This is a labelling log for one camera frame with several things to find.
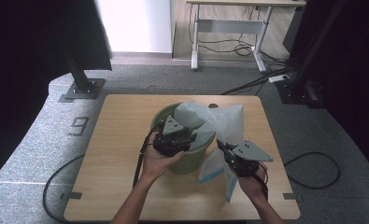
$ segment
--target desk leg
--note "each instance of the desk leg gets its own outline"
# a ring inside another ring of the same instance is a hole
[[[195,11],[195,23],[193,25],[193,44],[192,44],[192,58],[191,58],[191,69],[198,69],[198,22],[199,22],[199,7],[196,5]]]
[[[265,18],[263,19],[263,27],[260,31],[260,36],[257,39],[256,47],[252,47],[254,59],[256,60],[257,65],[259,66],[260,72],[265,73],[265,65],[263,64],[263,59],[261,57],[260,49],[261,44],[263,43],[263,37],[265,36],[266,28],[269,24],[269,19],[271,18],[272,14],[272,7],[268,7],[268,10],[266,11]]]

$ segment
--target black mounting bracket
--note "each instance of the black mounting bracket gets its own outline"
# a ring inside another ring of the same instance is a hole
[[[315,109],[324,108],[321,94],[323,88],[316,81],[307,81],[302,91],[295,91],[290,83],[277,83],[276,86],[283,104],[307,105]]]

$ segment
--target human hand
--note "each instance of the human hand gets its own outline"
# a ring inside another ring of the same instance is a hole
[[[143,173],[142,176],[150,178],[152,181],[158,179],[166,172],[169,166],[179,161],[184,156],[184,151],[180,151],[174,157],[165,157],[159,153],[152,145],[155,139],[156,133],[153,133],[149,137],[149,145],[146,148],[144,161],[143,161]]]
[[[260,165],[262,167],[259,167],[256,175],[259,176],[261,180],[265,180],[267,167],[262,161],[260,161]],[[265,199],[265,196],[263,195],[263,186],[254,177],[238,177],[237,179],[239,181],[240,188],[252,201]]]

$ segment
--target green bucket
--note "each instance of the green bucket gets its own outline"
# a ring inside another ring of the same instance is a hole
[[[174,117],[175,109],[181,103],[168,105],[167,107],[161,109],[154,117],[151,123],[151,128],[155,126],[161,119],[166,120],[166,118],[171,115]],[[204,156],[206,154],[207,148],[211,145],[214,140],[214,135],[211,137],[206,143],[199,146],[198,148],[194,148],[191,151],[184,152],[184,156],[180,161],[172,164],[169,167],[169,170],[176,174],[186,175],[194,172],[196,169],[201,166]]]

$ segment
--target white plastic bag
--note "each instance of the white plastic bag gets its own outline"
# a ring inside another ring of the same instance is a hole
[[[199,127],[204,122],[198,132],[216,132],[217,139],[224,144],[238,145],[243,141],[242,105],[208,108],[194,102],[183,103],[176,108],[175,119],[190,128]],[[225,176],[225,198],[229,203],[237,179],[222,151],[215,148],[202,164],[198,182],[205,183],[221,173]]]

